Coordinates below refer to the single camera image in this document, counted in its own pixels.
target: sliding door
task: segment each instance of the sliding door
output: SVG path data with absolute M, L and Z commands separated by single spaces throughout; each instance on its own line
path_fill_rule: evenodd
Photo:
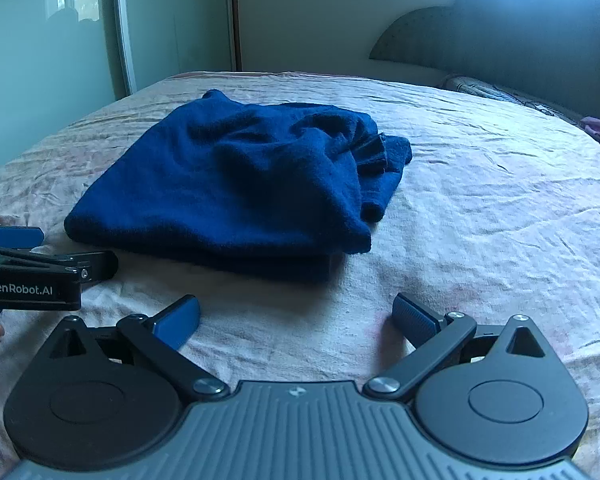
M 196 70 L 231 70 L 227 0 L 119 0 L 130 90 Z

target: gray headboard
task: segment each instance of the gray headboard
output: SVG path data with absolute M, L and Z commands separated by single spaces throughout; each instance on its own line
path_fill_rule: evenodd
M 396 20 L 371 59 L 515 88 L 600 118 L 600 0 L 456 0 Z

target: bedsheet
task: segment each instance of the bedsheet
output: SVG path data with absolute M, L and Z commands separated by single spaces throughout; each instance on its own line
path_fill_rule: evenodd
M 388 320 L 403 291 L 497 324 L 533 317 L 587 397 L 575 461 L 600 479 L 600 145 L 515 104 L 402 83 L 301 73 L 189 73 L 51 135 L 0 169 L 0 223 L 40 226 L 45 253 L 82 250 L 62 221 L 94 180 L 175 107 L 217 88 L 248 103 L 367 112 L 414 158 L 372 250 L 325 286 L 267 282 L 117 251 L 120 270 L 83 292 L 87 325 L 152 315 L 184 294 L 202 306 L 181 352 L 240 379 L 363 383 L 408 346 Z M 62 312 L 8 312 L 0 340 L 0 476 L 17 460 L 2 424 L 10 389 Z

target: folded blue sweater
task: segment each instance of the folded blue sweater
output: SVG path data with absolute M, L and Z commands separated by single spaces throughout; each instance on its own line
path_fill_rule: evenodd
M 245 105 L 210 90 L 152 126 L 64 220 L 73 240 L 280 280 L 323 282 L 371 248 L 409 141 L 367 114 Z

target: wardrobe door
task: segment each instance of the wardrobe door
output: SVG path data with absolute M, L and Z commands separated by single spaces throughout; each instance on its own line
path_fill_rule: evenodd
M 118 0 L 130 90 L 197 70 L 231 70 L 228 0 Z
M 0 166 L 124 97 L 112 1 L 0 0 Z

